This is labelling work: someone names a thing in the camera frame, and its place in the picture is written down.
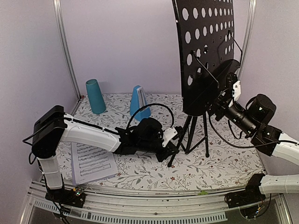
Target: table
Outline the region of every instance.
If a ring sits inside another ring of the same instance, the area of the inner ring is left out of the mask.
[[[88,98],[85,97],[74,117],[105,127],[126,127],[129,119],[131,94],[104,94],[107,111],[93,114]],[[183,126],[186,114],[182,112],[180,95],[147,94],[148,103],[161,103],[170,107],[174,113],[175,126]],[[171,124],[171,116],[165,108],[151,107],[152,117],[162,123],[164,128]],[[202,118],[199,118],[192,144],[196,144],[204,135]],[[213,119],[213,124],[221,135],[239,146],[250,145],[246,139],[236,140],[230,133],[227,120]],[[233,126],[235,133],[240,130]],[[135,155],[114,155],[118,168],[115,177],[92,182],[94,185],[123,189],[143,189],[158,191],[189,191],[228,189],[246,185],[255,173],[264,172],[256,149],[237,149],[225,144],[208,125],[210,157],[205,157],[202,143],[189,155],[181,149],[172,167],[167,162],[159,163],[154,154],[138,152]],[[71,143],[61,142],[57,148],[60,171],[66,180],[71,180]]]

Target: teal cup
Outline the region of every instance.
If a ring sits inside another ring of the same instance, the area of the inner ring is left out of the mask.
[[[95,114],[105,112],[106,105],[98,81],[96,79],[88,80],[86,90],[92,112]]]

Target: leaf pattern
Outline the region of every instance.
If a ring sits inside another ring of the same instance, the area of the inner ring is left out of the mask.
[[[104,94],[107,111],[103,114],[93,114],[88,98],[85,97],[78,108],[75,117],[92,124],[104,127],[126,127],[129,119],[131,94]],[[148,94],[148,103],[161,103],[169,106],[175,116],[175,126],[183,126],[186,114],[182,112],[180,95]],[[171,116],[165,108],[151,107],[151,116],[157,119],[165,128],[171,124]],[[236,140],[230,133],[226,119],[212,122],[221,135],[233,144],[250,145],[249,139]],[[233,125],[235,133],[240,130]],[[115,177],[96,181],[92,184],[144,190],[206,190],[230,187],[243,187],[255,173],[262,173],[263,166],[253,149],[240,150],[232,148],[220,140],[208,124],[210,157],[205,157],[205,144],[200,144],[190,154],[182,149],[176,156],[172,167],[167,167],[169,159],[158,162],[154,154],[137,152],[135,155],[114,155],[118,168]],[[203,137],[202,118],[198,119],[192,145]],[[71,143],[60,142],[57,157],[63,177],[71,180]]]

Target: wall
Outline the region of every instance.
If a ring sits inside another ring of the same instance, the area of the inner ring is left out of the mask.
[[[235,0],[240,45],[249,0]],[[83,94],[97,78],[103,92],[181,93],[178,35],[171,0],[64,0],[66,36]]]
[[[277,106],[271,121],[299,140],[299,1],[257,1],[256,17],[242,74],[242,98],[245,104],[258,93],[269,96]],[[269,174],[298,174],[299,167],[261,155]],[[299,223],[298,195],[288,196],[294,223]]]
[[[15,224],[37,164],[21,140],[56,104],[76,99],[58,35],[53,2],[0,0],[0,223]]]

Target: black music stand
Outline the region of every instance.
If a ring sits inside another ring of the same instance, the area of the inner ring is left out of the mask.
[[[232,68],[236,66],[233,3],[232,0],[172,0],[172,3],[178,30],[183,111],[188,115],[177,147],[182,146],[189,154],[205,141],[209,157],[206,112],[226,85],[223,77],[236,70]],[[198,116],[203,117],[205,136],[191,147]],[[190,123],[185,148],[182,141]]]

